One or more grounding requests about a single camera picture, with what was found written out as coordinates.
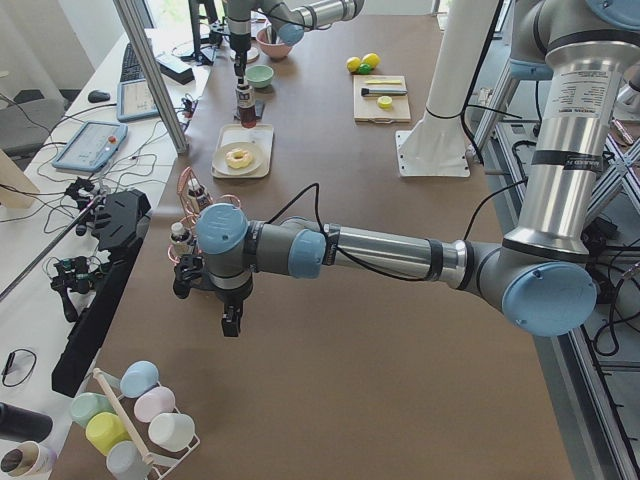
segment white desk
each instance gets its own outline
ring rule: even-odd
[[[162,34],[157,31],[150,31],[154,50],[160,53],[163,50],[171,51],[171,48],[181,43],[183,39],[189,38],[189,32],[176,35]],[[116,88],[120,79],[122,55],[128,39],[123,36],[107,55],[103,63],[96,70],[84,89],[80,92],[77,100],[66,112],[66,115],[74,115],[87,108],[100,104],[90,104],[87,95],[92,90],[105,90],[111,94],[111,100],[105,103],[115,103]],[[180,99],[185,94],[190,94],[193,98],[198,98],[204,89],[204,85],[209,75],[209,69],[205,67],[194,68],[195,81],[187,85],[180,85],[173,80],[163,77],[173,100],[174,106],[181,105]],[[79,115],[80,120],[116,121],[115,107],[105,107],[92,110]],[[115,187],[114,181],[124,171],[115,172],[125,167],[126,172],[137,175],[137,177],[126,175],[122,177],[122,185],[135,186],[138,190],[146,193],[152,208],[154,208],[164,190],[169,177],[172,165],[176,158],[176,151],[168,135],[162,136],[166,132],[164,125],[160,122],[160,117],[145,119],[129,123],[129,132],[126,140],[120,147],[119,152],[111,162],[127,158],[134,153],[152,135],[158,138],[157,141],[147,145],[141,156],[137,160],[127,159],[120,161],[113,169],[114,172],[106,175],[105,185]],[[74,120],[67,120],[59,125],[52,134],[52,141],[66,142],[78,130],[80,123]],[[70,181],[76,176],[56,171],[50,161],[56,154],[56,148],[45,147],[42,149],[26,170],[27,176],[40,188],[41,193],[63,192]],[[47,179],[40,174],[44,174],[53,180]],[[44,201],[49,201],[55,196],[41,197]],[[64,204],[73,205],[69,198]],[[7,220],[23,217],[36,211],[41,206],[40,202],[34,202],[27,210],[12,210],[0,206],[0,220]],[[55,234],[46,235],[43,233],[43,226],[46,222],[49,208],[43,208],[33,217],[8,223],[0,223],[0,238],[3,245],[2,268],[0,268],[0,290],[3,290],[21,272],[32,259],[55,237]],[[50,229],[64,226],[70,222],[71,218],[60,213],[54,213],[49,225]],[[90,256],[93,254],[97,241],[87,233],[84,237],[78,237],[73,232],[69,233],[47,257],[68,258],[78,255]],[[37,356],[37,364],[31,377],[22,385],[15,388],[0,386],[0,401],[16,405],[22,408],[45,413],[53,418],[54,427],[51,435],[44,440],[43,444],[53,448],[57,452],[62,450],[67,433],[71,424],[68,415],[68,408],[71,399],[51,390],[51,372],[58,362],[60,354],[65,348],[67,335],[71,330],[63,315],[62,304],[59,295],[49,287],[49,278],[43,272],[43,265],[34,269],[26,279],[3,301],[0,303],[0,368],[4,365],[5,359],[10,351],[16,348],[27,348],[34,351]],[[82,304],[79,297],[72,300],[79,309]],[[0,456],[15,448],[14,442],[0,440]],[[47,475],[38,475],[34,480],[47,478]],[[0,479],[9,478],[8,475],[0,472]]]

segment keyboard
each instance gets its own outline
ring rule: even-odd
[[[138,62],[136,53],[133,51],[133,46],[130,43],[127,43],[127,48],[125,48],[124,55],[122,57],[120,81],[129,82],[131,80],[140,80],[141,78],[144,78],[142,67],[140,66],[140,62]]]

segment brown table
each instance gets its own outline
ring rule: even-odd
[[[400,178],[398,127],[354,123],[344,65],[378,52],[380,73],[406,76],[415,122],[440,37],[434,18],[389,16],[308,34],[272,64],[273,91],[259,95],[264,121],[276,129],[271,173],[261,180],[210,175],[218,131],[233,110],[231,65],[220,55],[188,131],[190,154],[176,163],[173,180],[190,162],[215,196],[238,195],[256,219],[318,181],[325,222],[460,238],[488,193],[482,168],[472,166],[469,179]],[[166,246],[180,215],[174,185],[154,213],[98,361],[116,375],[135,360],[156,363],[194,417],[202,444],[173,478],[572,477],[531,337],[444,284],[340,267],[313,281],[258,274],[240,338],[223,338],[212,293],[182,301],[171,290]],[[311,196],[290,214],[312,217]],[[472,238],[501,238],[491,208]],[[51,478],[110,477],[74,425]]]

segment green bowl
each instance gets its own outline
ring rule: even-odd
[[[253,88],[265,88],[271,84],[273,80],[273,68],[267,65],[254,65],[247,68],[245,73],[247,82],[252,85]]]

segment blue joint cap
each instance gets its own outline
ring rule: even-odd
[[[293,47],[304,37],[304,29],[300,25],[285,23],[278,29],[278,36],[282,43]]]
[[[517,80],[551,80],[553,69],[546,63],[509,59],[511,76]]]
[[[586,0],[600,19],[614,27],[632,32],[640,30],[638,0]]]
[[[582,325],[596,305],[596,287],[581,267],[550,262],[516,278],[502,297],[505,317],[533,335],[555,337]]]
[[[248,228],[242,210],[230,203],[216,203],[200,213],[196,223],[198,246],[211,255],[228,252],[244,240]]]
[[[301,230],[289,250],[289,275],[294,278],[317,278],[322,268],[326,241],[324,235]]]

